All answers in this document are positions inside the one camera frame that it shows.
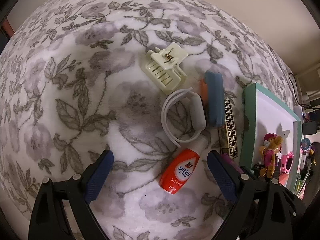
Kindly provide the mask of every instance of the red bottle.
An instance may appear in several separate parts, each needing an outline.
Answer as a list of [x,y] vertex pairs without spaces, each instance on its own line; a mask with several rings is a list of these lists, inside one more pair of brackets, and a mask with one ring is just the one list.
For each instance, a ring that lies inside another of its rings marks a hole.
[[200,134],[165,170],[159,182],[160,186],[169,193],[176,194],[190,178],[199,161],[200,154],[207,145],[207,138]]

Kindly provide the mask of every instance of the leaf pattern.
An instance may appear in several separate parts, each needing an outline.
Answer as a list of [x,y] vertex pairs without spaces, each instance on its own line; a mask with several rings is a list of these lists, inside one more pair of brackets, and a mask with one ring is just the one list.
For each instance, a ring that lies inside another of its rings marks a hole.
[[80,128],[80,119],[77,110],[60,99],[57,101],[57,113],[60,120],[70,129],[78,130]]
[[[243,126],[243,89],[253,82],[293,107],[286,78],[290,70],[283,61],[250,28],[205,1],[49,0],[21,25],[0,56],[0,184],[25,217],[31,215],[43,176],[63,180],[82,173],[110,144],[115,162],[99,196],[105,202],[94,213],[104,215],[100,224],[111,238],[183,240],[183,230],[192,235],[203,221],[218,228],[216,218],[226,216],[229,204],[217,195],[205,160],[198,163],[202,197],[188,204],[184,196],[175,196],[186,203],[183,210],[199,205],[194,211],[183,213],[165,195],[159,210],[131,220],[130,226],[157,215],[170,221],[154,220],[154,227],[140,231],[108,226],[113,225],[108,216],[121,225],[131,211],[141,212],[141,198],[148,197],[175,156],[177,149],[162,133],[159,119],[165,97],[140,71],[139,60],[149,49],[171,42],[189,54],[180,64],[188,73],[184,87],[195,87],[205,70],[222,74],[237,127]],[[147,85],[137,89],[133,82]],[[177,137],[194,133],[188,112],[178,102],[168,113]],[[216,133],[203,133],[207,150],[218,150]]]
[[80,159],[79,153],[71,145],[68,145],[65,149],[65,154],[67,156],[68,162],[70,163],[71,168],[76,173],[82,173],[84,171],[83,163]]

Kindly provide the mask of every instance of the blue rubber pad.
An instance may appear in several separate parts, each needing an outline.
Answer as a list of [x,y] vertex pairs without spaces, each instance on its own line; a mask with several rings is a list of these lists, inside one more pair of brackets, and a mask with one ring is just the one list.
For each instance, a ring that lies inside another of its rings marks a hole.
[[223,196],[226,200],[230,201],[232,204],[236,203],[236,185],[233,180],[220,164],[220,161],[214,156],[213,153],[209,152],[208,157],[208,167],[216,180]]
[[107,151],[106,156],[103,158],[100,165],[97,167],[86,184],[86,194],[84,195],[84,200],[87,204],[90,204],[91,201],[97,199],[100,190],[102,189],[102,186],[106,181],[110,170],[112,169],[114,160],[113,153],[109,150],[105,151]]
[[207,70],[204,73],[204,82],[208,87],[208,124],[211,127],[222,127],[225,122],[222,74]]

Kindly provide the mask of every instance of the yellow toy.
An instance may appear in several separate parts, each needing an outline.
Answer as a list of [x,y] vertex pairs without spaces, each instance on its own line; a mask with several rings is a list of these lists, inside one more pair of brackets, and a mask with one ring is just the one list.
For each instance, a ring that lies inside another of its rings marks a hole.
[[317,165],[316,164],[316,159],[315,159],[315,157],[314,157],[314,155],[313,155],[313,149],[310,149],[310,152],[309,152],[309,158],[311,159],[311,164],[314,164],[315,166]]
[[276,169],[276,154],[281,150],[283,138],[280,135],[268,133],[264,139],[264,145],[259,147],[265,166],[260,170],[260,176],[267,175],[267,178],[271,179]]

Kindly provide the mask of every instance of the black device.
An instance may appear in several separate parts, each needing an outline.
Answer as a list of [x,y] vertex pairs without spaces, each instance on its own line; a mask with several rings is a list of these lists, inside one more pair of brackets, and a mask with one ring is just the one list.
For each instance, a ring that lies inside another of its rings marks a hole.
[[304,122],[302,124],[302,134],[303,135],[316,134],[317,132],[318,132],[318,126],[317,126],[316,121]]
[[[257,180],[242,167],[240,174],[217,151],[208,154],[208,167],[224,197],[233,207],[212,240],[309,239],[319,232],[320,194],[306,209],[302,201],[279,184]],[[69,200],[72,212],[85,240],[109,240],[90,207],[96,199],[113,164],[113,154],[105,150],[82,175],[66,181],[45,180],[32,211],[28,240],[74,240],[62,199]]]

